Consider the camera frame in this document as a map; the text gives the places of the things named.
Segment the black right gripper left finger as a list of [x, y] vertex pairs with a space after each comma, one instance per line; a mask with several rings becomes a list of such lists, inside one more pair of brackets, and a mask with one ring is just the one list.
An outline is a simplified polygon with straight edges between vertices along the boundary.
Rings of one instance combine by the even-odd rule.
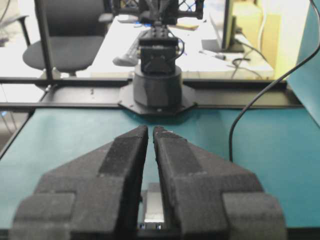
[[148, 128], [138, 126], [42, 175], [15, 213], [11, 240], [131, 240]]

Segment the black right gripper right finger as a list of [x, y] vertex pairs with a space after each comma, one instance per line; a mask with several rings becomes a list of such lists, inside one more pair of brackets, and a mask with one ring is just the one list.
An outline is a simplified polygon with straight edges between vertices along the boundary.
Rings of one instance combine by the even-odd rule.
[[157, 126], [164, 218], [183, 240], [285, 240], [278, 200], [257, 176]]

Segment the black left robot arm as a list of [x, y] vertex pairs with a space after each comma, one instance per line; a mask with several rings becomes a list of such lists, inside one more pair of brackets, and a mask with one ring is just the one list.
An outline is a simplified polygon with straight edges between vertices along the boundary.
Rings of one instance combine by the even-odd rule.
[[[151, 26], [138, 39], [140, 64], [130, 85], [133, 100], [148, 109], [179, 110], [183, 52], [170, 36], [179, 18], [203, 18], [204, 3], [182, 10], [183, 0], [114, 0], [112, 13], [131, 14]], [[135, 235], [148, 128], [140, 125], [111, 143], [42, 175], [23, 199], [9, 231], [11, 240], [116, 240]]]

